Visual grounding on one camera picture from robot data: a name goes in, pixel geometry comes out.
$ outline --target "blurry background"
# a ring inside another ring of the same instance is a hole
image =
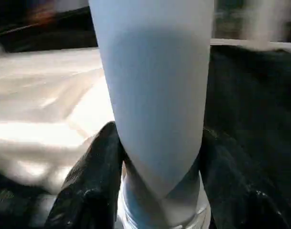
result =
[[[213,44],[291,42],[291,0],[215,2]],[[8,52],[97,47],[87,0],[0,0],[0,44]]]

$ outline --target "shiny black plastic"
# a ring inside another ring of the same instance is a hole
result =
[[[0,229],[36,229],[32,221],[46,194],[41,188],[17,184],[0,174]]]
[[[116,125],[109,123],[68,174],[45,229],[113,229],[122,162]]]
[[[211,47],[205,128],[217,227],[290,229],[291,52]]]

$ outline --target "white cylinder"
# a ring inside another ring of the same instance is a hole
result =
[[[90,0],[121,142],[164,199],[202,140],[213,0]]]

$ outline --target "white paper cone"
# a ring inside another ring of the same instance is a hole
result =
[[[212,0],[90,0],[122,144],[163,198],[201,145]]]

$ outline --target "crumpled plastic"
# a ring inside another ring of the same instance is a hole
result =
[[[112,229],[117,219],[124,150],[107,124],[68,174],[45,229]]]
[[[0,173],[6,177],[57,194],[110,120],[98,51],[0,57]]]
[[[112,159],[112,154],[109,156],[111,162],[119,162],[115,158]],[[199,156],[200,171],[212,210],[210,228],[291,229],[290,52],[255,52],[239,47],[212,47],[205,129]],[[82,167],[94,167],[90,166],[90,161],[97,165],[94,160],[86,160]],[[105,168],[106,176],[109,177],[111,167]],[[96,185],[95,182],[92,183],[94,177],[89,171],[85,169],[85,172],[81,173],[87,175],[87,178],[81,176],[80,179],[71,180],[70,176],[68,177],[47,226],[55,219],[52,216],[56,217],[58,214],[60,225],[80,226],[81,218],[74,218],[74,213],[76,216],[84,216],[83,223],[86,225],[93,225],[93,219],[100,216],[96,215],[97,211],[94,208],[102,202],[103,205],[109,203],[110,206],[104,209],[108,212],[107,218],[102,218],[108,222],[104,220],[102,223],[113,226],[115,205],[112,203],[116,202],[113,200],[117,195],[118,183],[114,183],[116,187],[113,191],[107,191],[108,187],[104,187],[101,192],[96,192],[95,189],[89,188],[90,183],[94,184],[94,187]],[[106,180],[107,186],[112,187],[112,184],[108,184],[108,179],[101,179],[100,176],[96,178],[97,181]],[[94,193],[89,202],[85,195],[87,191],[83,187],[86,187],[89,193]],[[71,198],[77,195],[73,190],[81,190],[80,199]],[[105,191],[105,199],[95,198],[104,195]],[[15,192],[19,196],[24,190],[16,189]],[[82,208],[65,208],[64,203],[68,206],[77,204]],[[83,209],[84,205],[89,205],[93,210],[88,209],[82,214],[79,210]],[[21,218],[15,218],[10,211],[6,213],[5,219],[11,219],[12,225],[14,221],[22,225],[22,220],[18,220]]]

